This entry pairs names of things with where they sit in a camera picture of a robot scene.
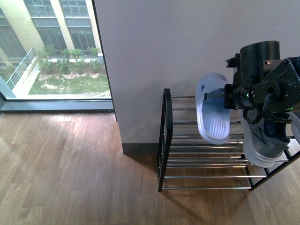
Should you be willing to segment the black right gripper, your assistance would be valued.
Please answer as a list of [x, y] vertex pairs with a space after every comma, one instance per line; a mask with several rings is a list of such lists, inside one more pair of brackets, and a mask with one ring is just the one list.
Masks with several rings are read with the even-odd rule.
[[224, 99], [227, 109], [287, 113], [300, 109], [300, 59], [280, 59], [278, 41], [263, 41], [241, 48], [227, 60], [229, 68], [236, 68], [232, 84], [210, 93], [208, 98]]

